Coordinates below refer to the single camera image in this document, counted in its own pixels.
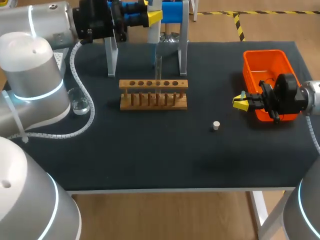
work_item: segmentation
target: wooden test tube rack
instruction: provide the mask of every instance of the wooden test tube rack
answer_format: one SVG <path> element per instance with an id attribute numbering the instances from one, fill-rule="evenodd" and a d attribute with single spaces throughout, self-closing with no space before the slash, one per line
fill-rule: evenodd
<path id="1" fill-rule="evenodd" d="M 188 80 L 120 80 L 121 110 L 186 110 Z M 128 90 L 141 90 L 129 93 Z"/>

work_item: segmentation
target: black tablecloth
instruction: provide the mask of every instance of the black tablecloth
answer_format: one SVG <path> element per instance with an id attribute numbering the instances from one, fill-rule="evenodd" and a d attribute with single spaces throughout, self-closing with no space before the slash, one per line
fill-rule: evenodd
<path id="1" fill-rule="evenodd" d="M 189 43 L 188 110 L 150 112 L 120 111 L 118 89 L 119 79 L 154 79 L 150 46 L 121 44 L 116 78 L 107 78 L 104 46 L 86 45 L 76 68 L 95 102 L 93 125 L 75 138 L 15 141 L 69 191 L 294 187 L 317 157 L 305 118 L 274 125 L 232 107 L 246 90 L 243 52 L 261 49 L 283 50 L 300 82 L 311 80 L 293 42 Z M 180 79 L 177 46 L 159 52 L 162 78 Z M 64 80 L 75 86 L 69 69 Z M 88 117 L 70 114 L 36 131 L 70 133 Z"/>

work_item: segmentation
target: yellow black hazard tape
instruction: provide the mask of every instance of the yellow black hazard tape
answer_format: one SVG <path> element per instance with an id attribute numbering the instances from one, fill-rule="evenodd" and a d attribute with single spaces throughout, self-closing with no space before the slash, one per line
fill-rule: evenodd
<path id="1" fill-rule="evenodd" d="M 320 14 L 320 11 L 201 11 L 198 15 L 231 15 L 234 14 Z"/>
<path id="2" fill-rule="evenodd" d="M 234 19 L 234 23 L 235 23 L 236 29 L 238 31 L 238 35 L 239 35 L 240 41 L 241 42 L 245 42 L 246 38 L 245 38 L 245 35 L 244 35 L 244 31 L 242 30 L 242 27 L 240 25 L 239 14 L 233 14 L 233 19 Z"/>

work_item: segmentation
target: orange plastic bin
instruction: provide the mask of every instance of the orange plastic bin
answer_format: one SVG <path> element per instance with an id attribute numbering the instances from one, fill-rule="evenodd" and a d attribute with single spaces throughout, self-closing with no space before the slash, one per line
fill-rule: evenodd
<path id="1" fill-rule="evenodd" d="M 279 74 L 293 74 L 300 87 L 297 76 L 283 51 L 277 49 L 245 51 L 243 58 L 243 76 L 249 93 L 262 93 L 262 88 L 259 86 L 260 80 L 273 88 Z M 273 121 L 263 109 L 255 110 L 255 113 L 260 121 Z M 280 121 L 292 121 L 297 116 L 298 114 L 279 115 Z"/>

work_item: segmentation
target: wooden floor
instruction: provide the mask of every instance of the wooden floor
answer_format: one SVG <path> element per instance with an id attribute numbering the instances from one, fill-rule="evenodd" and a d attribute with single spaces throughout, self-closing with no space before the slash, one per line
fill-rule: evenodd
<path id="1" fill-rule="evenodd" d="M 19 5 L 49 0 L 18 0 Z M 315 11 L 319 0 L 199 0 L 199 11 Z M 240 15 L 247 41 L 295 41 L 314 80 L 320 79 L 320 15 Z M 130 42 L 145 42 L 146 29 L 129 29 Z M 191 42 L 239 41 L 232 17 L 199 15 Z M 5 78 L 0 74 L 0 87 Z M 282 193 L 264 192 L 268 212 Z M 140 193 L 74 196 L 82 214 L 81 240 L 255 240 L 245 192 Z M 277 233 L 274 240 L 283 240 Z"/>

